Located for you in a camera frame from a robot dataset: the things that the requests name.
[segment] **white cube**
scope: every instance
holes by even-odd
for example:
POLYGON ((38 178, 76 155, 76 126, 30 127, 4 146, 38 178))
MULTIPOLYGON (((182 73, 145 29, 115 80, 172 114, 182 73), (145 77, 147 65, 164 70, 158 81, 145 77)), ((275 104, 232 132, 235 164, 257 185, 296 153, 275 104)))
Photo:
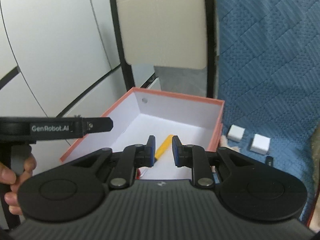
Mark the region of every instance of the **white cube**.
POLYGON ((256 133, 253 137, 250 151, 265 155, 269 150, 269 146, 270 138, 256 133))
POLYGON ((235 142, 240 142, 244 134, 244 130, 244 128, 233 124, 230 127, 227 138, 235 142))

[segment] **beige panel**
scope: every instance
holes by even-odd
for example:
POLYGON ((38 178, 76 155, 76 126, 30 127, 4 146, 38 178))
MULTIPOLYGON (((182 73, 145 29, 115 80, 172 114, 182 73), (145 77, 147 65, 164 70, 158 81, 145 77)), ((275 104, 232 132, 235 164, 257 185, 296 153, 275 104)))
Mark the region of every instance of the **beige panel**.
POLYGON ((117 7, 129 64, 206 67, 204 0, 117 0, 117 7))

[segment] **small black object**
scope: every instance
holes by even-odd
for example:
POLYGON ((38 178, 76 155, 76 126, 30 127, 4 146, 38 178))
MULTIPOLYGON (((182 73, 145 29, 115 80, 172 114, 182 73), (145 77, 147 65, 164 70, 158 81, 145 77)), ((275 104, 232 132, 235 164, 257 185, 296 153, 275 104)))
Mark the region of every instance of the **small black object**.
POLYGON ((268 165, 268 166, 270 166, 270 167, 273 167, 273 157, 267 156, 267 157, 266 157, 265 164, 268 165))

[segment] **beige fabric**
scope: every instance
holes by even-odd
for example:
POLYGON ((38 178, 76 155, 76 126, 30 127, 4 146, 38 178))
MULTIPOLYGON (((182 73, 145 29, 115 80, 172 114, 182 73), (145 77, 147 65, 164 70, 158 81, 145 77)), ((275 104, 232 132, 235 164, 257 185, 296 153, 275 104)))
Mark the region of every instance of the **beige fabric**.
MULTIPOLYGON (((312 150, 312 159, 315 165, 313 180, 315 182, 315 189, 317 190, 319 185, 319 164, 320 164, 320 125, 318 126, 315 133, 311 137, 311 150, 312 150)), ((309 227, 311 230, 315 232, 320 231, 320 198, 319 197, 316 202, 315 211, 309 227)))

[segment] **white wall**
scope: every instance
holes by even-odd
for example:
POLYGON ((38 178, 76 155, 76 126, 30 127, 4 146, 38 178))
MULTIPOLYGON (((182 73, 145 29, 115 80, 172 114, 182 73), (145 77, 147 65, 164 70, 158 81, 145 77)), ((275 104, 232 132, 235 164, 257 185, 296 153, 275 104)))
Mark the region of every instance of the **white wall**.
POLYGON ((48 116, 111 70, 90 0, 1 0, 18 65, 48 116))
POLYGON ((136 87, 141 87, 155 72, 153 65, 132 65, 133 79, 136 87))
POLYGON ((126 93, 121 68, 118 68, 97 87, 86 94, 65 116, 100 117, 126 93))
POLYGON ((17 66, 5 32, 0 10, 0 79, 17 66))

